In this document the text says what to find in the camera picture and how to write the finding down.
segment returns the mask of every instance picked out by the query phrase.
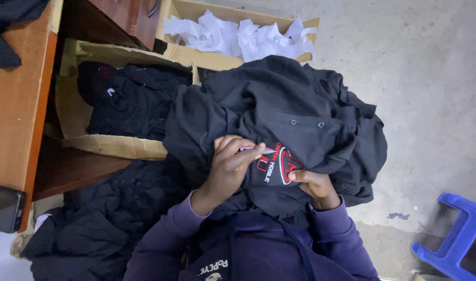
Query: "purple hoodie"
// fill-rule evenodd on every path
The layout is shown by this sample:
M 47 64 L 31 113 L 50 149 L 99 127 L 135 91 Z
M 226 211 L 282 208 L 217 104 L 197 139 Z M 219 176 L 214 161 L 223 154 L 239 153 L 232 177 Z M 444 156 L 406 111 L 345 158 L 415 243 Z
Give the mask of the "purple hoodie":
M 307 229 L 247 212 L 205 220 L 190 196 L 142 238 L 124 281 L 379 280 L 342 199 L 333 210 L 311 207 Z

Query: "concrete floor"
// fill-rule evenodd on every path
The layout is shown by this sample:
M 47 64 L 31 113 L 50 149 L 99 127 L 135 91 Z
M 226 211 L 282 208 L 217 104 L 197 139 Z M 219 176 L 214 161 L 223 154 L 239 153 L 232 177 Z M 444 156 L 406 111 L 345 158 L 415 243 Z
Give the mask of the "concrete floor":
M 454 221 L 438 196 L 476 202 L 476 0 L 204 2 L 321 17 L 310 65 L 342 73 L 349 90 L 377 105 L 389 144 L 375 199 L 349 214 L 382 277 L 432 271 L 410 245 L 437 247 Z

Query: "smartphone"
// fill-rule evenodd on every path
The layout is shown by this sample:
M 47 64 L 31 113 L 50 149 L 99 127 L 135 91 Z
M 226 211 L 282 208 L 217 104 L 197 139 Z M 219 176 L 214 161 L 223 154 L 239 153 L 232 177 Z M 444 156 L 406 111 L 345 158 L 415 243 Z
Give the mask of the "smartphone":
M 21 224 L 24 192 L 0 186 L 0 232 L 14 233 Z

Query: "pile of clothes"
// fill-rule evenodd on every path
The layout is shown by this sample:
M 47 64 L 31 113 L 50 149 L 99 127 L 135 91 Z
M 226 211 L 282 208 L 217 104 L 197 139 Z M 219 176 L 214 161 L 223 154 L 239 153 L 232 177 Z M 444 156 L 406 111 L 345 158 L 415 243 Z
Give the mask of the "pile of clothes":
M 156 78 L 150 67 L 88 64 L 80 66 L 80 76 L 90 73 L 85 69 L 104 67 L 108 79 L 79 79 L 80 94 L 89 104 L 134 108 L 109 115 L 95 107 L 91 127 L 138 137 L 155 136 L 149 133 L 155 131 L 168 156 L 161 162 L 136 161 L 104 182 L 66 194 L 65 206 L 49 211 L 52 216 L 23 252 L 33 261 L 36 280 L 122 279 L 142 234 L 205 181 L 213 141 L 224 135 L 265 142 L 275 152 L 250 165 L 241 188 L 214 210 L 213 220 L 262 212 L 307 227 L 310 198 L 287 177 L 296 169 L 329 174 L 348 207 L 373 199 L 372 183 L 386 160 L 384 124 L 375 105 L 349 92 L 334 71 L 270 55 L 213 73 L 201 86 L 180 78 L 173 87 L 176 83 Z M 116 73 L 126 78 L 111 78 Z M 144 79 L 148 74 L 152 80 Z M 125 126 L 133 117 L 136 125 Z

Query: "black fabric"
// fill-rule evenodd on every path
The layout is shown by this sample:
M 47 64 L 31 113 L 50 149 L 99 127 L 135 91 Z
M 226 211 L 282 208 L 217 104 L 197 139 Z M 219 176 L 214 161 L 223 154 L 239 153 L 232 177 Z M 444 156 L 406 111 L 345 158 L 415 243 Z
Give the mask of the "black fabric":
M 13 22 L 32 21 L 40 17 L 48 0 L 0 0 L 0 34 Z M 0 37 L 0 67 L 19 67 L 21 58 Z
M 122 280 L 137 242 L 189 191 L 165 161 L 132 162 L 109 179 L 65 193 L 65 205 L 30 239 L 21 256 L 35 280 Z
M 88 133 L 161 141 L 177 87 L 191 85 L 191 73 L 166 66 L 116 69 L 86 61 L 79 65 L 77 85 L 93 107 Z
M 212 215 L 258 210 L 302 225 L 309 197 L 287 178 L 291 170 L 329 174 L 348 207 L 373 199 L 387 151 L 375 108 L 349 92 L 341 74 L 270 55 L 214 73 L 201 87 L 180 87 L 163 144 L 197 188 L 210 171 L 215 138 L 265 142 L 277 152 L 256 160 L 241 190 Z

